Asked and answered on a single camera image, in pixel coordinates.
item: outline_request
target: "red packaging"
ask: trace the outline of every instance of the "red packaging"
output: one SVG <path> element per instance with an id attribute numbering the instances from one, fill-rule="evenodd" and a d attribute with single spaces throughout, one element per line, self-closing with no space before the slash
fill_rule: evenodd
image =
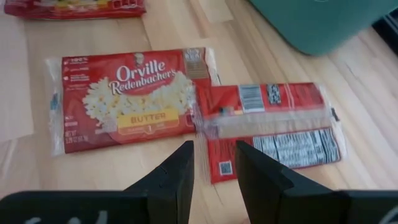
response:
<path id="1" fill-rule="evenodd" d="M 94 19 L 137 17 L 144 0 L 6 0 L 6 14 L 28 19 Z"/>
<path id="2" fill-rule="evenodd" d="M 236 178 L 237 140 L 290 168 L 346 155 L 338 118 L 317 84 L 198 86 L 196 92 L 194 122 L 207 142 L 213 184 Z"/>
<path id="3" fill-rule="evenodd" d="M 245 141 L 289 168 L 338 162 L 338 140 L 332 128 L 270 136 L 207 140 L 211 183 L 236 179 L 236 141 Z"/>
<path id="4" fill-rule="evenodd" d="M 331 108 L 314 83 L 197 88 L 196 126 L 210 139 L 330 126 Z"/>
<path id="5" fill-rule="evenodd" d="M 218 84 L 213 59 L 194 48 L 50 61 L 62 83 L 52 99 L 55 154 L 193 133 L 193 86 Z"/>

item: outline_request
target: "plastic wrapper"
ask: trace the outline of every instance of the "plastic wrapper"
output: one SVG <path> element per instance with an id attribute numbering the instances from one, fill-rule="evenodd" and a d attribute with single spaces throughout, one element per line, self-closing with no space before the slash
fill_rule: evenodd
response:
<path id="1" fill-rule="evenodd" d="M 4 15 L 4 3 L 5 0 L 0 0 L 0 16 Z"/>
<path id="2" fill-rule="evenodd" d="M 213 51 L 192 48 L 47 60 L 55 155 L 194 133 L 194 86 L 219 84 Z"/>
<path id="3" fill-rule="evenodd" d="M 3 0 L 6 14 L 28 19 L 94 19 L 137 17 L 144 0 Z"/>
<path id="4" fill-rule="evenodd" d="M 319 85 L 213 86 L 196 93 L 193 120 L 207 144 L 214 184 L 236 178 L 236 140 L 292 169 L 346 156 L 341 124 Z"/>

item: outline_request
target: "nutrition facts label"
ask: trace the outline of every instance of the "nutrition facts label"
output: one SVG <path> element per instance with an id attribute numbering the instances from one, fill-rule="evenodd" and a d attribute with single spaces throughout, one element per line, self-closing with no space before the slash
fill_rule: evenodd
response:
<path id="1" fill-rule="evenodd" d="M 254 137 L 253 146 L 289 168 L 340 160 L 331 128 L 275 136 Z"/>

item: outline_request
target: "orville redenbacher's logo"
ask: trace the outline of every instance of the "orville redenbacher's logo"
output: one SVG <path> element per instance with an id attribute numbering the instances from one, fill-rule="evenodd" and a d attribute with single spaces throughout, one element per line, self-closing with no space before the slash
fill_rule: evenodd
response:
<path id="1" fill-rule="evenodd" d="M 173 69 L 165 71 L 165 62 L 151 60 L 144 64 L 144 55 L 140 53 L 134 54 L 134 61 L 137 67 L 134 70 L 131 70 L 125 65 L 118 68 L 116 71 L 117 81 L 109 83 L 109 87 L 112 89 L 112 94 L 122 94 L 126 90 L 132 90 L 148 84 L 156 83 L 158 81 L 174 77 L 176 73 Z"/>

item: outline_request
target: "white paper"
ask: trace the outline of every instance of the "white paper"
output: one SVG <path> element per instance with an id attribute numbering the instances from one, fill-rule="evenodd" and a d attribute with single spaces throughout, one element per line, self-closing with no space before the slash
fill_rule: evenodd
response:
<path id="1" fill-rule="evenodd" d="M 23 21 L 0 15 L 0 29 L 0 142 L 3 142 L 32 134 L 34 128 Z"/>

